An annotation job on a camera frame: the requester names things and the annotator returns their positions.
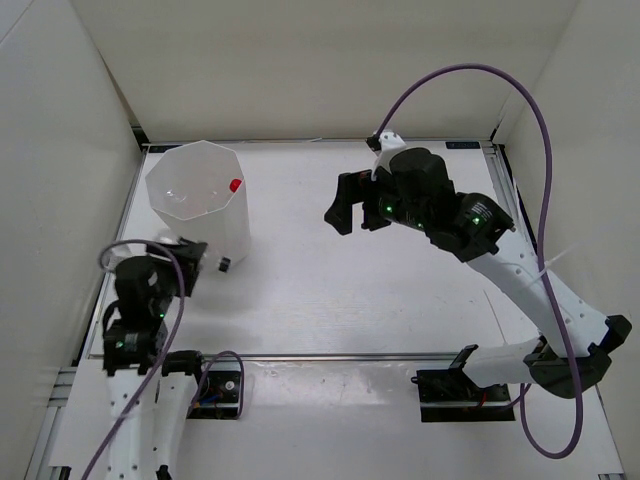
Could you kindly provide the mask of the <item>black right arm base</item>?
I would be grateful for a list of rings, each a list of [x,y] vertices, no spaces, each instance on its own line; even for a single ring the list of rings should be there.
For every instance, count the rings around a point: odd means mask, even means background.
[[[480,388],[453,370],[418,370],[411,383],[418,388],[423,423],[515,420],[506,384]]]

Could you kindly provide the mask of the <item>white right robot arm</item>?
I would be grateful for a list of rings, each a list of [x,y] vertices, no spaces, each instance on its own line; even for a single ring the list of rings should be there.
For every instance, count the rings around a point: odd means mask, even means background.
[[[576,390],[568,355],[575,355],[587,390],[604,377],[611,353],[631,332],[624,316],[595,310],[554,273],[541,273],[512,218],[484,194],[456,191],[444,159],[426,148],[401,148],[373,170],[340,174],[325,221],[350,234],[356,204],[363,209],[363,229],[396,223],[424,233],[490,280],[536,326],[539,335],[530,341],[460,354],[462,364],[449,375],[450,390],[460,399],[506,383],[537,384],[571,399]]]

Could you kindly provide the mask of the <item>clear bottle red label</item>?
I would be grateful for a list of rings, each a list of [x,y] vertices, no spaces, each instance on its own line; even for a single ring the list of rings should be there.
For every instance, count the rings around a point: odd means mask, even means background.
[[[229,188],[233,193],[235,193],[240,188],[242,183],[243,183],[242,179],[235,178],[230,182]]]

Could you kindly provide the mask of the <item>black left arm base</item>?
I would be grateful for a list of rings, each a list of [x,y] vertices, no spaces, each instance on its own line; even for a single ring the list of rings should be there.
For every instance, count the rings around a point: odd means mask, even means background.
[[[234,355],[218,358],[203,367],[203,386],[188,407],[187,418],[233,420],[241,418],[245,400],[245,366]]]

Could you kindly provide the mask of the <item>white zip tie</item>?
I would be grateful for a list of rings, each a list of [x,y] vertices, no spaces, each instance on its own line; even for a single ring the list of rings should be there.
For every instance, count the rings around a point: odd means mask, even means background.
[[[564,249],[563,251],[561,251],[560,253],[558,253],[556,256],[552,257],[550,260],[546,260],[544,262],[544,266],[543,268],[533,277],[533,279],[531,280],[531,282],[529,283],[529,286],[537,283],[550,269],[551,267],[560,259],[562,259],[565,255],[569,254],[570,252],[580,248],[582,246],[583,242],[575,242],[573,244],[571,244],[570,246],[568,246],[566,249]]]

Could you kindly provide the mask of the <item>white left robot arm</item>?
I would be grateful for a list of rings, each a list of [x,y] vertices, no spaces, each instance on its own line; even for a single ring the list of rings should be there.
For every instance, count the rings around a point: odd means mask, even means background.
[[[108,479],[169,479],[191,400],[206,395],[210,377],[195,350],[172,351],[179,323],[207,250],[204,242],[142,241],[145,251],[116,254],[128,240],[105,247],[101,269],[114,277],[116,298],[102,316],[103,370],[111,425],[89,464],[106,459]]]

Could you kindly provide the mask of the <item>small bottle black label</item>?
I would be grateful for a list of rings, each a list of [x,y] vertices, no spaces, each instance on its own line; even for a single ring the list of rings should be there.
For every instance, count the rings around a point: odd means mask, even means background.
[[[207,275],[216,272],[227,273],[231,267],[231,259],[223,256],[206,242],[188,240],[169,229],[161,230],[153,241],[170,250],[178,260],[197,260],[200,271]]]

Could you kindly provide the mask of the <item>white octagonal plastic bin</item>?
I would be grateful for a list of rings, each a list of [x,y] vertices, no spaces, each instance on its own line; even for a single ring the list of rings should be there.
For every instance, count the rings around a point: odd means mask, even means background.
[[[230,182],[243,180],[233,193]],[[197,141],[166,151],[145,176],[151,208],[175,234],[206,242],[231,266],[250,251],[246,181],[234,150]]]

